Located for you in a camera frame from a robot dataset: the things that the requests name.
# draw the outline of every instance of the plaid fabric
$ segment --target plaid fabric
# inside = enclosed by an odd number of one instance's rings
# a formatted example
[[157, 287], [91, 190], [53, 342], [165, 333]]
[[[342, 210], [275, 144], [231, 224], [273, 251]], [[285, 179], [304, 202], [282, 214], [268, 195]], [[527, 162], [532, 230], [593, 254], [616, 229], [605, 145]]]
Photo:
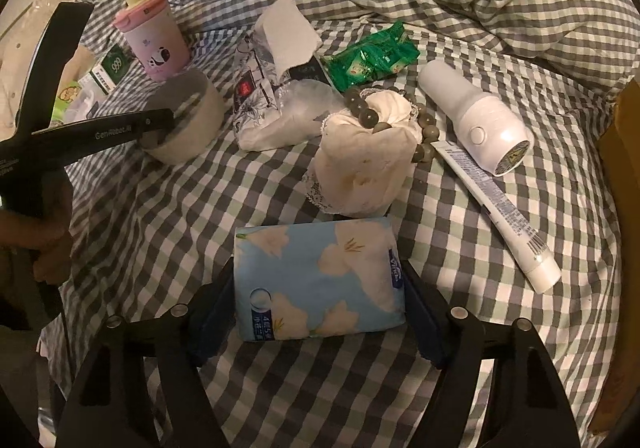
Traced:
[[[110, 27], [122, 1], [91, 1], [97, 6], [84, 43], [101, 51], [123, 42]], [[274, 0], [171, 1], [191, 45], [191, 67], [229, 100], [236, 41]], [[586, 445], [609, 368], [620, 293], [620, 233], [595, 141], [610, 121], [604, 93], [613, 96], [637, 67], [639, 24], [630, 1], [295, 1], [322, 37], [320, 53], [335, 53], [391, 19], [407, 21], [419, 63], [380, 85], [425, 101], [417, 69], [444, 58], [497, 93], [534, 133], [533, 153], [497, 183], [554, 251], [563, 276], [552, 292], [533, 293], [480, 206], [441, 161], [430, 170], [415, 167], [390, 216], [399, 253], [452, 305], [489, 321], [532, 320]], [[156, 87], [136, 64], [101, 114], [138, 110]], [[441, 137], [454, 139], [450, 121], [426, 103]], [[182, 166], [161, 165], [135, 143], [72, 166], [75, 247], [72, 280], [62, 293], [78, 364], [107, 315], [146, 319], [188, 302], [231, 255], [236, 227], [330, 219], [306, 200], [302, 183], [317, 149], [316, 139], [240, 152], [227, 124], [206, 153]], [[45, 336], [52, 374], [68, 390], [59, 321]], [[169, 431], [157, 369], [151, 362], [147, 368], [156, 417]], [[479, 434], [490, 371], [485, 362], [464, 446]], [[201, 376], [234, 447], [401, 447], [438, 372], [402, 327], [267, 344], [244, 344], [234, 330]]]

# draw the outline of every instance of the bed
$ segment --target bed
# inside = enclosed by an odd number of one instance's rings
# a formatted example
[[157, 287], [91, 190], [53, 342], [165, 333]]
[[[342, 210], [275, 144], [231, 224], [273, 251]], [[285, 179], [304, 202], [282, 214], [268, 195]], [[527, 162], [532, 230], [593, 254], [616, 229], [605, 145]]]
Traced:
[[[124, 43], [111, 26], [122, 0], [95, 3], [82, 43]], [[188, 39], [190, 67], [230, 101], [234, 49], [274, 0], [170, 0]], [[536, 295], [498, 234], [451, 170], [434, 162], [408, 176], [389, 216], [399, 253], [452, 305], [479, 318], [532, 320], [556, 365], [584, 446], [609, 368], [620, 295], [620, 231], [596, 140], [638, 68], [640, 17], [631, 0], [295, 0], [322, 37], [321, 54], [405, 22], [421, 55], [379, 82], [415, 94], [417, 69], [443, 58], [497, 93], [536, 138], [533, 153], [498, 185], [540, 229], [562, 269]], [[98, 115], [143, 107], [157, 84], [135, 64]], [[306, 199], [303, 175], [318, 139], [241, 152], [227, 123], [200, 157], [167, 167], [136, 144], [69, 168], [76, 189], [72, 278], [62, 288], [72, 354], [81, 362], [107, 315], [145, 319], [188, 302], [232, 253], [236, 227], [331, 219]], [[50, 371], [70, 388], [62, 327], [44, 332]], [[170, 437], [157, 368], [146, 364], [158, 425]], [[482, 366], [464, 446], [479, 434], [491, 364]], [[247, 344], [232, 330], [200, 372], [232, 446], [393, 446], [409, 439], [437, 370], [406, 327], [385, 333]]]

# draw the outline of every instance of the metal screw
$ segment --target metal screw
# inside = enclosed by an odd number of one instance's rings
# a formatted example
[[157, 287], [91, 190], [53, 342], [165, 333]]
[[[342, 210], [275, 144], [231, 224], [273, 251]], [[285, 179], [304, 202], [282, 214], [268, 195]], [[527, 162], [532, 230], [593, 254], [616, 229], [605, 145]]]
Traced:
[[451, 309], [451, 316], [453, 318], [457, 318], [458, 320], [464, 320], [467, 316], [469, 316], [469, 311], [467, 311], [464, 307], [453, 307]]
[[171, 308], [171, 315], [179, 318], [187, 314], [189, 307], [185, 303], [177, 303]]
[[521, 331], [530, 331], [533, 324], [526, 318], [518, 318], [516, 320], [516, 327]]
[[107, 327], [109, 329], [116, 329], [122, 323], [122, 317], [117, 314], [113, 314], [107, 319]]

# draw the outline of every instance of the cardboard box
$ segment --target cardboard box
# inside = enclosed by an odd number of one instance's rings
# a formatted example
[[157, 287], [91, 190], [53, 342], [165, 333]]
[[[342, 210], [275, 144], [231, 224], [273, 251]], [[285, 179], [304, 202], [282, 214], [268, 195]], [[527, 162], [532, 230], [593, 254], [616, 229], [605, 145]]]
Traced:
[[598, 143], [622, 233], [622, 295], [609, 376], [589, 430], [609, 431], [640, 388], [640, 86], [620, 94]]

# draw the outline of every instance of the tape roll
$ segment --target tape roll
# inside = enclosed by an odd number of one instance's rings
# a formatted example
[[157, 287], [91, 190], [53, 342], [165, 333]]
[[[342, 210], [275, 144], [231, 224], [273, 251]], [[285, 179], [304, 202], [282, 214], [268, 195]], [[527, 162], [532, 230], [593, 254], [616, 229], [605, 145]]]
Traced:
[[206, 75], [197, 69], [170, 78], [146, 101], [146, 110], [168, 108], [175, 112], [190, 99], [194, 99], [195, 106], [171, 133], [162, 136], [158, 131], [149, 132], [139, 140], [147, 154], [165, 165], [185, 163], [209, 147], [220, 132], [225, 103]]

